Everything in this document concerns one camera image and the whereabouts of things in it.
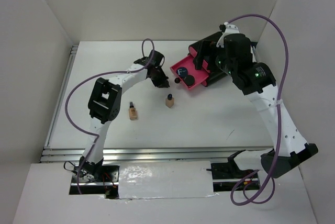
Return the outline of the black drawer organizer case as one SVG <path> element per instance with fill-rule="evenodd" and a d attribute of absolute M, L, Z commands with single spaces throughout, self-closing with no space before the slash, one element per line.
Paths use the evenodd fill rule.
<path fill-rule="evenodd" d="M 215 64 L 216 57 L 219 53 L 222 53 L 223 50 L 222 48 L 216 47 L 216 43 L 221 35 L 221 31 L 215 32 L 210 36 L 190 44 L 188 47 L 188 54 L 193 58 L 192 65 L 194 66 L 196 74 L 200 72 L 206 74 L 206 78 L 201 81 L 201 85 L 204 87 L 208 87 L 227 76 L 227 74 L 220 70 Z"/>

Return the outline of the pink top drawer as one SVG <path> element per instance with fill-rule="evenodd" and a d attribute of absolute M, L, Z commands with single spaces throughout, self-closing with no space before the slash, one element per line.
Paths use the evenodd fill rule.
<path fill-rule="evenodd" d="M 200 70 L 199 65 L 201 64 L 201 68 L 205 70 L 207 73 L 209 73 L 210 70 L 207 69 L 208 63 L 206 62 L 205 57 L 203 57 L 202 59 L 198 58 L 197 51 L 192 46 L 188 47 L 188 51 L 189 54 L 193 57 L 194 68 L 196 70 Z"/>

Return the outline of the pink drawer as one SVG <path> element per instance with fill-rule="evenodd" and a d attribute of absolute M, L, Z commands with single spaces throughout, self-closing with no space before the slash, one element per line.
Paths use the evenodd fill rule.
<path fill-rule="evenodd" d="M 210 70 L 207 69 L 208 63 L 206 62 L 205 57 L 203 57 L 202 59 L 198 58 L 197 51 L 192 46 L 188 47 L 188 51 L 189 54 L 193 57 L 194 68 L 196 70 L 200 70 L 199 65 L 201 64 L 201 68 L 205 70 L 207 73 L 209 73 Z"/>
<path fill-rule="evenodd" d="M 176 74 L 176 69 L 179 67 L 186 67 L 188 70 L 188 74 L 192 75 L 195 78 L 195 84 L 191 87 L 186 86 L 186 84 L 183 82 L 183 79 L 181 79 L 177 74 Z M 193 64 L 193 57 L 189 54 L 188 56 L 184 57 L 182 60 L 176 62 L 170 67 L 171 72 L 178 78 L 180 79 L 180 84 L 182 84 L 187 90 L 192 90 L 195 87 L 202 85 L 206 86 L 207 85 L 207 79 L 209 78 L 209 73 L 207 73 L 205 70 L 202 68 L 200 70 L 196 70 L 194 68 Z"/>

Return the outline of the blue lid F powder jar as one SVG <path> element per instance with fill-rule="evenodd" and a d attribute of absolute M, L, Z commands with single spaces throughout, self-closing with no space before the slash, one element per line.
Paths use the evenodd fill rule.
<path fill-rule="evenodd" d="M 188 76 L 188 70 L 183 66 L 177 68 L 175 72 L 181 79 L 184 79 Z"/>

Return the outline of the black lid powder jar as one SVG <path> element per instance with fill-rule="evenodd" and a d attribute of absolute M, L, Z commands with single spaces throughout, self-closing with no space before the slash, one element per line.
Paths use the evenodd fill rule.
<path fill-rule="evenodd" d="M 183 82 L 186 84 L 186 86 L 191 87 L 195 84 L 195 78 L 192 75 L 187 75 L 183 78 Z"/>

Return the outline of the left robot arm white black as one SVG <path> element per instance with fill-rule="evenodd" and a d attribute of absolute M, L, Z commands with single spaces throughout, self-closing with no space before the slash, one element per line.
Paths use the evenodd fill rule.
<path fill-rule="evenodd" d="M 152 50 L 148 57 L 134 61 L 124 73 L 104 79 L 98 78 L 88 101 L 91 117 L 87 145 L 79 161 L 80 177 L 92 182 L 103 174 L 103 149 L 111 122 L 120 112 L 121 97 L 134 85 L 150 79 L 157 88 L 168 88 L 168 77 L 161 67 L 164 55 Z"/>

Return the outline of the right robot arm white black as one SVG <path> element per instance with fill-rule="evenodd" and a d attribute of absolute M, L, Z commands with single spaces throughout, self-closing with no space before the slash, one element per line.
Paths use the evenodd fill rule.
<path fill-rule="evenodd" d="M 199 69 L 204 60 L 231 76 L 233 84 L 243 92 L 262 118 L 273 142 L 273 148 L 262 151 L 242 150 L 228 159 L 228 173 L 240 177 L 246 170 L 263 170 L 279 178 L 318 153 L 293 123 L 279 98 L 279 87 L 270 70 L 253 59 L 251 41 L 242 33 L 223 38 L 223 45 L 201 40 L 189 47 L 193 63 Z"/>

